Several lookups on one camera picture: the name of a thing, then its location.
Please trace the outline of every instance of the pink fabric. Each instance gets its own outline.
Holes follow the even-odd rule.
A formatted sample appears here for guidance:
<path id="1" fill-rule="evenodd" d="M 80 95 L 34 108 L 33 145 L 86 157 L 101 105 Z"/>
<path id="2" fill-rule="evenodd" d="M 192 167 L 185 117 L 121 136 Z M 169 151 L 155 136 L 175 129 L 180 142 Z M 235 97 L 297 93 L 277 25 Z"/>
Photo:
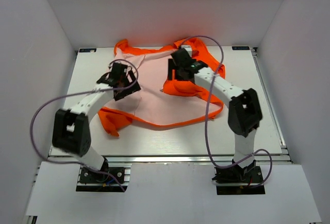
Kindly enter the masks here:
<path id="1" fill-rule="evenodd" d="M 167 79 L 168 59 L 175 50 L 146 55 L 123 54 L 117 48 L 115 59 L 126 59 L 139 70 L 139 92 L 119 101 L 110 101 L 105 106 L 133 114 L 146 122 L 170 125 L 185 122 L 205 115 L 206 102 L 198 97 L 180 97 L 161 91 Z M 210 112 L 219 106 L 210 104 Z"/>

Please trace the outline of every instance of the black label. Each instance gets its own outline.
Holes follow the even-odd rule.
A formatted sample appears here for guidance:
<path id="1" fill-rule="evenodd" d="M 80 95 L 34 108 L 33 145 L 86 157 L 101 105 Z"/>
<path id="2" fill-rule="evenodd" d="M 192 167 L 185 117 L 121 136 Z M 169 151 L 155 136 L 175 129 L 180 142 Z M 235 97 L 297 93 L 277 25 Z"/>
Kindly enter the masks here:
<path id="1" fill-rule="evenodd" d="M 80 53 L 95 53 L 96 52 L 96 48 L 82 48 L 79 49 Z"/>
<path id="2" fill-rule="evenodd" d="M 248 46 L 232 46 L 233 50 L 250 50 Z"/>

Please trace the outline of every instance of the white panel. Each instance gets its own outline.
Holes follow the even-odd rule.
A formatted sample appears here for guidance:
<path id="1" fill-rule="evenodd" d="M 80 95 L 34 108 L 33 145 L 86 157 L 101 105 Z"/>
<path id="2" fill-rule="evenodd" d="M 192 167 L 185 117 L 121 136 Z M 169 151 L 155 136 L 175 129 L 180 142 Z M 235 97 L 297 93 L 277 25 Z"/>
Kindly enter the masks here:
<path id="1" fill-rule="evenodd" d="M 42 103 L 63 94 L 75 55 L 47 0 L 0 0 L 0 52 L 0 222 L 21 223 L 40 162 L 29 123 Z M 36 123 L 43 152 L 57 106 Z"/>
<path id="2" fill-rule="evenodd" d="M 208 49 L 216 59 L 220 59 L 218 47 Z M 256 134 L 255 149 L 264 148 L 271 153 L 281 153 L 280 141 L 251 52 L 224 47 L 224 53 L 226 80 L 243 89 L 254 88 L 259 96 L 263 119 Z M 113 48 L 98 48 L 95 53 L 79 53 L 69 93 L 92 89 L 95 82 L 106 72 L 112 59 Z M 82 98 L 83 96 L 68 98 L 64 107 L 69 108 Z M 203 122 L 174 129 L 154 128 L 134 122 L 133 125 L 121 129 L 120 137 L 117 138 L 107 134 L 99 117 L 95 116 L 90 123 L 90 130 L 94 149 L 103 155 L 207 154 Z M 210 120 L 209 140 L 213 154 L 234 154 L 235 139 L 228 126 L 227 107 L 224 107 L 216 119 Z M 53 149 L 51 153 L 53 156 L 61 154 L 63 153 L 57 149 Z"/>
<path id="3" fill-rule="evenodd" d="M 75 49 L 172 43 L 205 34 L 258 46 L 283 0 L 48 0 Z"/>
<path id="4" fill-rule="evenodd" d="M 320 221 L 299 165 L 275 165 L 266 194 L 244 196 L 217 196 L 211 165 L 133 164 L 125 193 L 76 192 L 78 171 L 42 163 L 27 215 L 37 215 L 38 224 Z"/>
<path id="5" fill-rule="evenodd" d="M 285 0 L 260 46 L 260 64 L 292 159 L 330 223 L 330 0 Z"/>

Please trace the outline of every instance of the white wall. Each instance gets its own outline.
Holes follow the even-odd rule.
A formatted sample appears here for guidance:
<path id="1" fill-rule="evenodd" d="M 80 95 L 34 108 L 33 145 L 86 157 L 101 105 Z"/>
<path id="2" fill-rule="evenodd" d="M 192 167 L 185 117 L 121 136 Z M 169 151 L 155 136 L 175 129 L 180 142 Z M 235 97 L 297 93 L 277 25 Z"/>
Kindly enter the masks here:
<path id="1" fill-rule="evenodd" d="M 0 219 L 21 223 L 39 159 L 28 128 L 43 102 L 63 93 L 74 51 L 47 0 L 0 0 Z M 42 113 L 44 152 L 56 105 Z"/>
<path id="2" fill-rule="evenodd" d="M 289 152 L 303 165 L 324 223 L 330 223 L 329 23 L 330 0 L 284 0 L 259 49 Z"/>
<path id="3" fill-rule="evenodd" d="M 164 45 L 190 35 L 257 46 L 283 0 L 48 0 L 73 47 Z"/>

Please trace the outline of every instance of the gray wall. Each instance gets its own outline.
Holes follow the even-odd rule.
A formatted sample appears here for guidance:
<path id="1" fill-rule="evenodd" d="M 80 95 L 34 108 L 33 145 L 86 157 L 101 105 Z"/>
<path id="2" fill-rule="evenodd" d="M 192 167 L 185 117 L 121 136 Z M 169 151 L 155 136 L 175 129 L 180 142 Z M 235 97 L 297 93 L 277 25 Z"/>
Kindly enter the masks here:
<path id="1" fill-rule="evenodd" d="M 257 46 L 283 0 L 48 0 L 73 47 L 164 45 L 205 34 Z"/>
<path id="2" fill-rule="evenodd" d="M 330 223 L 330 0 L 284 0 L 259 59 L 289 152 Z"/>
<path id="3" fill-rule="evenodd" d="M 28 127 L 43 102 L 61 94 L 74 51 L 47 0 L 0 0 L 0 222 L 22 222 L 39 159 Z M 56 105 L 35 128 L 39 147 L 50 145 Z"/>

